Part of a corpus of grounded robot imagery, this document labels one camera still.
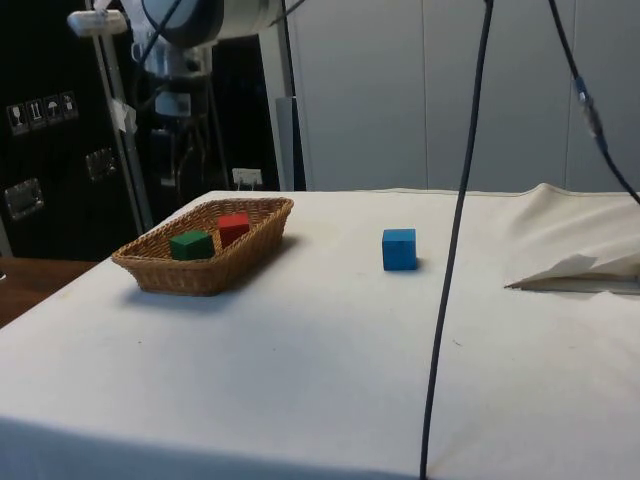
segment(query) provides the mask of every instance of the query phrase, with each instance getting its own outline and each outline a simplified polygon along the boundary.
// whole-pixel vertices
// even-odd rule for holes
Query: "toy block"
[[[218,230],[220,230],[220,241],[222,248],[227,248],[245,233],[251,230],[249,226],[249,214],[235,213],[224,215],[218,219]]]
[[[416,270],[415,229],[385,230],[382,236],[382,258],[384,269],[388,272]]]
[[[213,238],[207,232],[191,231],[170,240],[174,260],[203,260],[215,255]]]

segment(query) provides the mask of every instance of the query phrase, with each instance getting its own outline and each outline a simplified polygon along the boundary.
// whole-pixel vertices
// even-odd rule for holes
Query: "wooden surface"
[[[0,328],[11,323],[96,264],[0,258]]]

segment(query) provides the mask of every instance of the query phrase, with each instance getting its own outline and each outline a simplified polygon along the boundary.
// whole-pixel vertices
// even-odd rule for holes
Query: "wall socket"
[[[262,186],[262,170],[257,168],[234,168],[233,183],[239,187]]]

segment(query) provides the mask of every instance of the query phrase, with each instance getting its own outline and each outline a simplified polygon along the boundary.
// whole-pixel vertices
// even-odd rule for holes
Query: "white panel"
[[[457,188],[484,2],[425,0],[425,5],[429,187]],[[558,5],[572,38],[575,0]],[[564,185],[569,80],[547,2],[496,1],[471,188]]]
[[[640,2],[578,0],[575,55],[596,100],[614,161],[640,189]],[[619,191],[589,136],[573,96],[567,186]]]
[[[276,154],[278,181],[280,190],[288,190],[283,165],[283,153],[280,145],[280,125],[278,123],[277,100],[288,96],[287,80],[285,80],[285,58],[280,44],[280,25],[269,28],[260,33],[260,53],[264,71],[264,81],[267,88],[267,102],[269,103],[269,117],[271,119],[271,133],[273,135],[273,150]]]
[[[309,189],[425,187],[422,1],[309,1],[290,27]]]

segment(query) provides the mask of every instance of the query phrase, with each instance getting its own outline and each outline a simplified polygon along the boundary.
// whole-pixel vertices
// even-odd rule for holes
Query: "cable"
[[[449,258],[447,260],[447,270],[444,276],[442,287],[442,298],[440,300],[440,310],[436,323],[436,333],[433,341],[433,353],[431,356],[431,369],[429,372],[429,389],[427,392],[427,403],[425,406],[424,425],[422,429],[422,451],[420,455],[420,480],[427,479],[427,461],[429,457],[429,432],[431,429],[431,414],[433,413],[433,399],[436,389],[436,379],[438,376],[438,360],[440,358],[440,345],[442,343],[442,331],[447,315],[447,304],[449,302],[449,292],[451,290],[451,279],[456,261],[456,251],[458,248],[458,236],[460,224],[462,222],[462,210],[464,200],[469,186],[469,175],[471,173],[471,162],[476,142],[476,132],[478,127],[478,113],[480,110],[480,94],[482,91],[482,76],[484,73],[484,60],[487,53],[487,43],[489,40],[489,30],[491,29],[491,18],[493,15],[493,0],[485,0],[484,23],[482,26],[482,36],[480,37],[480,48],[478,50],[478,63],[476,66],[476,78],[473,91],[473,103],[471,110],[471,122],[469,125],[469,138],[467,141],[467,153],[460,179],[460,189],[458,190],[458,202],[453,217],[453,228],[451,232],[451,244],[449,245]]]
[[[162,87],[159,87],[158,89],[156,89],[156,92],[154,93],[155,96],[152,95],[150,99],[146,100],[142,105],[140,105],[139,99],[138,99],[138,88],[140,85],[140,80],[142,79],[142,75],[144,74],[144,64],[147,62],[149,55],[151,55],[151,50],[153,50],[153,47],[158,42],[158,38],[160,38],[160,35],[162,35],[162,32],[164,32],[164,29],[167,27],[167,24],[171,20],[171,17],[173,17],[173,14],[176,12],[176,10],[178,9],[181,3],[182,3],[182,0],[174,0],[174,2],[171,4],[171,7],[169,7],[169,10],[167,10],[167,13],[165,14],[164,18],[158,24],[158,28],[153,32],[151,39],[147,43],[147,46],[145,47],[144,51],[142,52],[142,55],[140,56],[140,60],[138,60],[136,64],[135,71],[133,72],[133,80],[131,85],[131,105],[133,105],[133,108],[135,108],[136,110],[141,110],[141,109],[144,110],[146,108],[149,108],[149,106],[153,103],[155,98],[162,91],[160,90],[160,88]]]
[[[296,3],[294,3],[289,8],[287,8],[284,12],[282,12],[282,14],[278,18],[276,18],[273,22],[271,22],[269,26],[273,27],[276,23],[280,23],[282,20],[284,20],[293,12],[295,12],[306,1],[307,0],[298,0]]]
[[[571,75],[574,79],[576,79],[580,75],[578,74],[578,67],[576,66],[573,54],[571,53],[571,47],[569,47],[567,36],[564,33],[562,21],[560,20],[560,14],[558,13],[558,6],[556,5],[556,2],[554,0],[549,0],[549,7],[551,7],[551,14],[553,15],[553,21],[556,24],[556,30],[558,30],[558,35],[560,35],[560,43],[562,43],[562,49],[564,50],[564,54],[567,57],[567,62],[569,62]]]
[[[549,7],[551,8],[553,21],[556,24],[558,36],[560,37],[560,43],[562,43],[562,49],[564,50],[565,57],[567,58],[567,62],[569,63],[574,86],[578,93],[578,100],[580,101],[580,104],[582,106],[582,113],[587,121],[589,131],[595,139],[598,150],[600,150],[600,153],[604,157],[607,167],[609,167],[609,170],[611,170],[613,176],[616,177],[616,180],[618,180],[618,183],[622,186],[622,188],[629,195],[631,195],[631,197],[636,201],[638,205],[640,205],[640,197],[633,189],[633,187],[629,184],[622,172],[620,172],[620,169],[618,169],[613,159],[611,158],[611,155],[609,153],[609,146],[607,144],[607,139],[604,133],[604,127],[602,125],[602,121],[600,120],[600,115],[596,110],[593,97],[589,95],[589,91],[587,90],[584,79],[578,72],[578,67],[576,66],[575,59],[573,58],[573,53],[571,52],[571,48],[569,47],[567,35],[564,31],[564,27],[562,26],[562,20],[560,20],[560,14],[558,13],[558,7],[555,0],[549,0]]]

